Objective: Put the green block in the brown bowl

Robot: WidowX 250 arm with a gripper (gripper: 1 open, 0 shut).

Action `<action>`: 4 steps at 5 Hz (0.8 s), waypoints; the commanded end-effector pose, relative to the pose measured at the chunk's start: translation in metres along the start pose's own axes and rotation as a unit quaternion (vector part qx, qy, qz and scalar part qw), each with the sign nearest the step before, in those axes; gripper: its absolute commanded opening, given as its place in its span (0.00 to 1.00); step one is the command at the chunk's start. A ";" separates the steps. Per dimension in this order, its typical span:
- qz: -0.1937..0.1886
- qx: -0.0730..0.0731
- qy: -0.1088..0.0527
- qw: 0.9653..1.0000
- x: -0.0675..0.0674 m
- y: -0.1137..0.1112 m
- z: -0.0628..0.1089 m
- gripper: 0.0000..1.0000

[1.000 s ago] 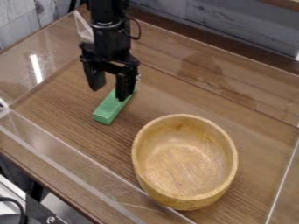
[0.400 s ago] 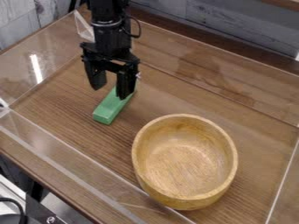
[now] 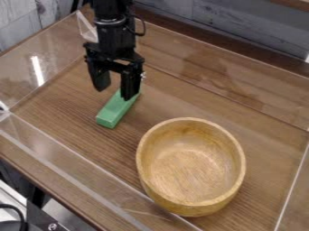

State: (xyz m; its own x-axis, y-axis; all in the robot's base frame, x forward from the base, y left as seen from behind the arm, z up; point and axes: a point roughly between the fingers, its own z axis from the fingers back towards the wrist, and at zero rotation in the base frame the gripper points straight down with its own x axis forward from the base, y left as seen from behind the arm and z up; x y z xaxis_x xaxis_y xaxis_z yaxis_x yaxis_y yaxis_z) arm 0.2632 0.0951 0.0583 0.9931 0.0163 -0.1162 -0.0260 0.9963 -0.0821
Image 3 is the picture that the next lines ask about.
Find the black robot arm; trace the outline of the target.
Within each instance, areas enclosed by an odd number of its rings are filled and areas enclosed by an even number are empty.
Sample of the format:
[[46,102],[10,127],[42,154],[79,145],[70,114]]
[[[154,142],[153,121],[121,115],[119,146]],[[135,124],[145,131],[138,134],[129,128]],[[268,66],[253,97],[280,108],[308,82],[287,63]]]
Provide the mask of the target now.
[[121,75],[121,97],[129,101],[141,91],[143,56],[135,51],[137,37],[146,32],[135,31],[137,14],[131,11],[133,0],[90,0],[98,42],[86,42],[85,61],[94,88],[103,91],[111,85],[110,72]]

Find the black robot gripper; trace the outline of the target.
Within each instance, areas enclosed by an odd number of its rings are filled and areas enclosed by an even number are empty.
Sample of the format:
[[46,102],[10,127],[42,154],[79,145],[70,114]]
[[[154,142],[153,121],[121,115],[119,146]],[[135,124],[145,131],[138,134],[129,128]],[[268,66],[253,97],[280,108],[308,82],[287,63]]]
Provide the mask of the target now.
[[[126,68],[142,69],[145,58],[137,53],[135,19],[95,19],[98,42],[86,42],[86,62],[94,88],[102,92],[111,85],[110,71],[121,73]],[[121,96],[129,101],[141,91],[142,76],[125,70],[121,74]]]

